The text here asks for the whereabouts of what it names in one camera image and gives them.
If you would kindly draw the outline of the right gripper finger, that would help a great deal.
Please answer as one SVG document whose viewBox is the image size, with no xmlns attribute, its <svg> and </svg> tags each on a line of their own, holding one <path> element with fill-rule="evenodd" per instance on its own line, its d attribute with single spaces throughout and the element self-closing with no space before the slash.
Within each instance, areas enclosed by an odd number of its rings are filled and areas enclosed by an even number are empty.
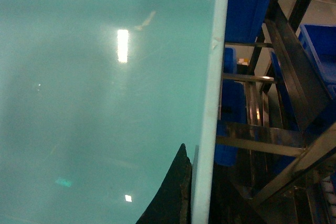
<svg viewBox="0 0 336 224">
<path fill-rule="evenodd" d="M 192 164 L 181 144 L 156 195 L 137 223 L 191 222 Z"/>
</svg>

